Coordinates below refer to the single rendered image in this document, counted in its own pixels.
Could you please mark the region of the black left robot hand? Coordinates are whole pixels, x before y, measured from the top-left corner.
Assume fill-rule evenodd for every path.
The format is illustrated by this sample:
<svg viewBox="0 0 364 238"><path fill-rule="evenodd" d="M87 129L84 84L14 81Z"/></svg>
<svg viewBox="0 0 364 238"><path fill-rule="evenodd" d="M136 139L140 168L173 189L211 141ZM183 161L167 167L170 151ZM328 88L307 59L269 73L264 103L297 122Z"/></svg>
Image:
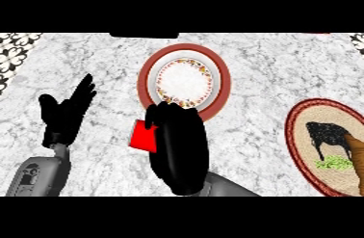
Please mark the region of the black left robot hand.
<svg viewBox="0 0 364 238"><path fill-rule="evenodd" d="M58 103L49 94L40 95L42 120L46 123L43 147L74 143L84 115L98 94L95 87L93 75L87 74L71 98L65 99L62 103Z"/></svg>

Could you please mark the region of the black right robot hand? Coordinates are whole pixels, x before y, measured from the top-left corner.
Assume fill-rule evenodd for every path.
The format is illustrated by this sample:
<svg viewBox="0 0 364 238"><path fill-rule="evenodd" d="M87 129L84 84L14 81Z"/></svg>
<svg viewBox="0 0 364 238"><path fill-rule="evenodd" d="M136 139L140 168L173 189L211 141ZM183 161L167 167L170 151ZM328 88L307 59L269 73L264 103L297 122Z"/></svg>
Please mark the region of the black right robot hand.
<svg viewBox="0 0 364 238"><path fill-rule="evenodd" d="M198 110L166 101L151 104L145 128L152 126L157 126L157 152L149 153L152 170L177 196L192 196L204 189L210 169L207 131Z"/></svg>

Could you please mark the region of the red can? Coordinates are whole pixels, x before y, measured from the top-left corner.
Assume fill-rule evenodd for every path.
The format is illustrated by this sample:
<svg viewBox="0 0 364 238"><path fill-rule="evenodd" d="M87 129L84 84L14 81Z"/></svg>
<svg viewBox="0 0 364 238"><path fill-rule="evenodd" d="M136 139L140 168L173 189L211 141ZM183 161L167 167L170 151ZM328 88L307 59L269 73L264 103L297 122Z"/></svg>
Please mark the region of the red can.
<svg viewBox="0 0 364 238"><path fill-rule="evenodd" d="M135 122L129 146L145 150L148 152L157 152L157 139L155 139L157 126L151 125L151 128L145 128L145 121L138 119Z"/></svg>

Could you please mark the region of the white plate with red rim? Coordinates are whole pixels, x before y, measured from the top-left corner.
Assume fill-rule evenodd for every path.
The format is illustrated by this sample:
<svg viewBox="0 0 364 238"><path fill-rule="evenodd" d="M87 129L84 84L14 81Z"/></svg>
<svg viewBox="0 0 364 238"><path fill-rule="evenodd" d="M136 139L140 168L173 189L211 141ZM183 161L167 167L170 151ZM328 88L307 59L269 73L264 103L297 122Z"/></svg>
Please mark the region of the white plate with red rim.
<svg viewBox="0 0 364 238"><path fill-rule="evenodd" d="M142 106L161 101L195 108L211 119L229 99L230 73L220 55L205 46L179 43L146 60L138 83Z"/></svg>

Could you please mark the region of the round woven placemat with picture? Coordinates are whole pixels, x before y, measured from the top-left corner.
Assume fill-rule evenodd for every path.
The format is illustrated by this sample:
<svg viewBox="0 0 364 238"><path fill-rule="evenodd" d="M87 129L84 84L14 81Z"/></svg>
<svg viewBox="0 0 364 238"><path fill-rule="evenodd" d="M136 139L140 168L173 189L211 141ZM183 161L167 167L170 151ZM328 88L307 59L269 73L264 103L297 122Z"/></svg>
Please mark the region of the round woven placemat with picture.
<svg viewBox="0 0 364 238"><path fill-rule="evenodd" d="M360 197L360 177L344 134L364 143L364 116L326 98L301 101L286 117L285 137L304 178L325 196Z"/></svg>

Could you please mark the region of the black and white patterned cloth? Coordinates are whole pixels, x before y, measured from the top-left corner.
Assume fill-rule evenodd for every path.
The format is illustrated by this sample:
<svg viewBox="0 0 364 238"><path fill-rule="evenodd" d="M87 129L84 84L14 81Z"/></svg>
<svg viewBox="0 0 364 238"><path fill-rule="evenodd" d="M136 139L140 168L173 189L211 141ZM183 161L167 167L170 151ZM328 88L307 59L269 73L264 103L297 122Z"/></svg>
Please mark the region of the black and white patterned cloth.
<svg viewBox="0 0 364 238"><path fill-rule="evenodd" d="M350 38L356 49L364 56L364 33L350 33Z"/></svg>
<svg viewBox="0 0 364 238"><path fill-rule="evenodd" d="M42 33L0 33L0 95L42 36Z"/></svg>

